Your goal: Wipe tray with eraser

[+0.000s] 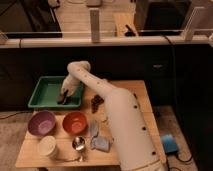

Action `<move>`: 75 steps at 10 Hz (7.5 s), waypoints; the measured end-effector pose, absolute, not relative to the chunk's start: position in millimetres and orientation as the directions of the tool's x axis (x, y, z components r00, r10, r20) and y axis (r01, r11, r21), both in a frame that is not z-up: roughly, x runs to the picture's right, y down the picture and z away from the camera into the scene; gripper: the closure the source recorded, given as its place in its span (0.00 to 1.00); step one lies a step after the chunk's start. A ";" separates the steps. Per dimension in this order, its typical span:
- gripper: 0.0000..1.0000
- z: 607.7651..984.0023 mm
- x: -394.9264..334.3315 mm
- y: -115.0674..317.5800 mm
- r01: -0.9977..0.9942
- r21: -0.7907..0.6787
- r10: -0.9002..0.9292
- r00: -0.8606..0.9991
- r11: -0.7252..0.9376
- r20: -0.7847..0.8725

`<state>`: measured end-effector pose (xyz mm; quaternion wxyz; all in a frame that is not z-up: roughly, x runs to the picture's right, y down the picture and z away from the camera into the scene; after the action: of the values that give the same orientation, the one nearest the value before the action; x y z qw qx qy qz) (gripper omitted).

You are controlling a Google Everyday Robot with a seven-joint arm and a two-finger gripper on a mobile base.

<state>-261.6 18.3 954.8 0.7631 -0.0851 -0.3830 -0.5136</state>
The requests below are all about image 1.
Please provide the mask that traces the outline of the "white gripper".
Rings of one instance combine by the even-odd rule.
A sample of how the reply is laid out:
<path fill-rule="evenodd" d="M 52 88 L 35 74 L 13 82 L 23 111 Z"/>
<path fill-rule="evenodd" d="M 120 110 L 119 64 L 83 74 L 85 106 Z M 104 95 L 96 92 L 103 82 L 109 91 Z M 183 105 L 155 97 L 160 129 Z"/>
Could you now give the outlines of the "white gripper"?
<path fill-rule="evenodd" d="M 80 81 L 72 75 L 67 75 L 62 83 L 61 91 L 62 102 L 68 104 L 71 102 L 73 95 L 80 85 Z"/>

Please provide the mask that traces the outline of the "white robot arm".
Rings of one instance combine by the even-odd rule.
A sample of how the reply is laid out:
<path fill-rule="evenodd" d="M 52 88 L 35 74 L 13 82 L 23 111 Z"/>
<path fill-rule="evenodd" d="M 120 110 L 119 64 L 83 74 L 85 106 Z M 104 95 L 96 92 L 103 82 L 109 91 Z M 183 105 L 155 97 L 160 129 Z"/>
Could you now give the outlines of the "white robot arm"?
<path fill-rule="evenodd" d="M 88 61 L 69 63 L 61 93 L 68 92 L 71 96 L 83 82 L 104 99 L 105 114 L 122 171 L 165 171 L 133 93 L 94 76 L 90 69 Z"/>

